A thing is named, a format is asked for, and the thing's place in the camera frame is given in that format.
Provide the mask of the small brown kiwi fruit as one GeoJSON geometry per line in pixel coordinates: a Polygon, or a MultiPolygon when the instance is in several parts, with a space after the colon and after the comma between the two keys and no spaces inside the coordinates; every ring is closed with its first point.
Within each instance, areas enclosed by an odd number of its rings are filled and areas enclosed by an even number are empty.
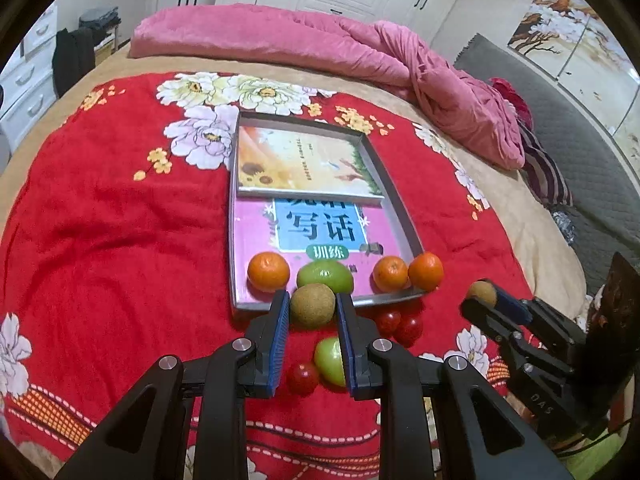
{"type": "Polygon", "coordinates": [[[498,292],[494,284],[480,280],[470,285],[465,298],[479,301],[490,308],[494,308],[498,302],[498,292]]]}

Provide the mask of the orange tangerine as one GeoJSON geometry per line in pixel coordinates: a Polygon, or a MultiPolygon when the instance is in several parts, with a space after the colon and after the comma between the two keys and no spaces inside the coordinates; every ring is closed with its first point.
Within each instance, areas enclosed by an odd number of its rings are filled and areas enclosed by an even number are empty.
{"type": "Polygon", "coordinates": [[[277,252],[260,252],[250,259],[247,279],[261,292],[284,289],[291,277],[290,267],[277,252]]]}
{"type": "Polygon", "coordinates": [[[434,292],[444,278],[444,266],[432,252],[414,258],[408,267],[411,285],[424,292],[434,292]]]}
{"type": "Polygon", "coordinates": [[[385,256],[375,263],[372,280],[381,292],[398,292],[408,287],[408,266],[397,256],[385,256]]]}

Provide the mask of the grey quilted headboard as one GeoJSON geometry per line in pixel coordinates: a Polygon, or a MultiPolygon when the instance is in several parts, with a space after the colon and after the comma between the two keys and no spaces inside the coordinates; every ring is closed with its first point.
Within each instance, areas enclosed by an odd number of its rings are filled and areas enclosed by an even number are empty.
{"type": "Polygon", "coordinates": [[[574,205],[546,207],[566,219],[567,243],[585,272],[588,292],[606,280],[618,252],[639,263],[639,193],[600,132],[550,82],[523,62],[475,35],[454,66],[486,82],[503,79],[524,100],[526,122],[554,159],[574,196],[574,205]]]}

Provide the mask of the middle orange tangerine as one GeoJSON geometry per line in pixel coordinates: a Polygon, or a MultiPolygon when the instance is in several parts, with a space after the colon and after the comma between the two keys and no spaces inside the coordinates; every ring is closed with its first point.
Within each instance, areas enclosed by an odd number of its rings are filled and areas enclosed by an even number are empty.
{"type": "Polygon", "coordinates": [[[398,292],[408,287],[408,266],[397,256],[385,256],[375,263],[372,280],[381,292],[398,292]]]}

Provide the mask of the striped pillow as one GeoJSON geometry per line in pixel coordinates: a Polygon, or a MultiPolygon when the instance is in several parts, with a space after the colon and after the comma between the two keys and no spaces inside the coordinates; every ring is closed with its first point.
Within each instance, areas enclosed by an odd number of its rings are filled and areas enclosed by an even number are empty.
{"type": "Polygon", "coordinates": [[[525,122],[519,119],[518,126],[525,155],[522,171],[529,189],[546,207],[573,206],[573,193],[554,159],[525,122]]]}

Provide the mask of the green fruit on blanket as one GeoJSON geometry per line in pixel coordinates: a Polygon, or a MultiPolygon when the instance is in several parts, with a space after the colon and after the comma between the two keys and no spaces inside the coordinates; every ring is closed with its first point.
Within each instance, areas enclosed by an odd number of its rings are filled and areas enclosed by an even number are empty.
{"type": "Polygon", "coordinates": [[[326,337],[316,344],[314,365],[326,382],[340,388],[346,387],[341,345],[337,336],[326,337]]]}

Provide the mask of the pink cover workbook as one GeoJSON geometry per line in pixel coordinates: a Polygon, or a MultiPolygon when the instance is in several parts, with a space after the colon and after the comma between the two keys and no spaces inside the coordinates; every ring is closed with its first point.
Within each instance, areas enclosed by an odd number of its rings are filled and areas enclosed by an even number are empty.
{"type": "Polygon", "coordinates": [[[386,296],[371,283],[378,259],[413,258],[395,211],[384,206],[359,206],[320,200],[260,200],[237,198],[229,217],[232,304],[245,311],[265,310],[270,297],[250,286],[247,267],[258,252],[285,258],[291,277],[286,289],[296,289],[298,271],[320,259],[339,261],[354,277],[352,299],[357,306],[382,304],[386,296]]]}

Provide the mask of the large green fruit in tray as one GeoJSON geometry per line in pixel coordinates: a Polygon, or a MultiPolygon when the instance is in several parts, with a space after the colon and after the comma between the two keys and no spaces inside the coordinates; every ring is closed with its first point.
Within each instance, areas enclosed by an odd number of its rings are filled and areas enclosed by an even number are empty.
{"type": "Polygon", "coordinates": [[[314,260],[305,264],[297,273],[298,287],[309,284],[323,284],[336,294],[351,294],[355,288],[354,277],[347,266],[330,259],[314,260]]]}

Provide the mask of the pink quilt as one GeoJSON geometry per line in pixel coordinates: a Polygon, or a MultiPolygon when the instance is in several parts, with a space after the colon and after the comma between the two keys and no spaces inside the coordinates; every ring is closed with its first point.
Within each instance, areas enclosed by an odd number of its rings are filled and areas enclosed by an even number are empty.
{"type": "Polygon", "coordinates": [[[368,82],[413,103],[488,162],[505,170],[525,164],[516,116],[501,94],[392,22],[244,3],[175,6],[137,26],[129,53],[279,64],[368,82]]]}

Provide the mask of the left orange tangerine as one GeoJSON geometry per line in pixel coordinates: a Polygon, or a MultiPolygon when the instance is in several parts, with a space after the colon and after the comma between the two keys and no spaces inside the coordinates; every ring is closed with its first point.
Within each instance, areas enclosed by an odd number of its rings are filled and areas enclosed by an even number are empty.
{"type": "Polygon", "coordinates": [[[250,259],[247,279],[261,292],[284,289],[291,277],[290,267],[277,252],[260,252],[250,259]]]}

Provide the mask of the grey metal tray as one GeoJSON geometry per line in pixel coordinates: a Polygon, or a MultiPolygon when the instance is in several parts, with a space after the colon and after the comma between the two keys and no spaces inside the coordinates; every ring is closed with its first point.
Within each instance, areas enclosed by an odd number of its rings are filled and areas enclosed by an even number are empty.
{"type": "Polygon", "coordinates": [[[335,260],[354,280],[357,307],[419,298],[406,286],[382,292],[373,269],[383,257],[411,262],[423,246],[380,156],[362,134],[325,122],[244,112],[230,166],[228,247],[233,316],[268,310],[248,279],[260,252],[277,252],[292,275],[335,260]]]}

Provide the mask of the sunflower cover book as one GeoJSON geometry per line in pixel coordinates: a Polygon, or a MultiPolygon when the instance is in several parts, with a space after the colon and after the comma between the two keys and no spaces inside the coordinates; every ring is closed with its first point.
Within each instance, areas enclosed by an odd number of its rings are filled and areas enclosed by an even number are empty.
{"type": "Polygon", "coordinates": [[[242,195],[374,204],[384,198],[355,140],[242,126],[236,151],[236,180],[242,195]]]}

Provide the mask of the white drawer cabinet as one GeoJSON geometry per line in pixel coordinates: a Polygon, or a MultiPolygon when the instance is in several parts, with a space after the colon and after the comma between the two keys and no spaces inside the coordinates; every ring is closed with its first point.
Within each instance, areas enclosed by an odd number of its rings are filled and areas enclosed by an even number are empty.
{"type": "Polygon", "coordinates": [[[1,73],[1,137],[14,154],[30,129],[56,101],[52,58],[58,6],[51,3],[32,25],[1,73]]]}

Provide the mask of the black clothes pile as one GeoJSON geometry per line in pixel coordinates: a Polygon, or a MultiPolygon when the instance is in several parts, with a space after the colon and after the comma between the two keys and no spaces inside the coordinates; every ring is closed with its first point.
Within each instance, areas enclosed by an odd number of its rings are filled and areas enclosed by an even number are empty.
{"type": "Polygon", "coordinates": [[[62,98],[96,67],[93,34],[85,27],[72,32],[64,28],[56,33],[55,42],[52,58],[53,82],[56,95],[62,98]]]}

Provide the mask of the tree painting wall art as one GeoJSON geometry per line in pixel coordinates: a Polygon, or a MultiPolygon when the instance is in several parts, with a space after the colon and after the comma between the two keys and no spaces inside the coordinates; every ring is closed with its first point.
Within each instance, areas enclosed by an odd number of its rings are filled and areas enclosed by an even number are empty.
{"type": "Polygon", "coordinates": [[[639,170],[639,72],[584,0],[532,0],[508,47],[551,76],[639,170]]]}

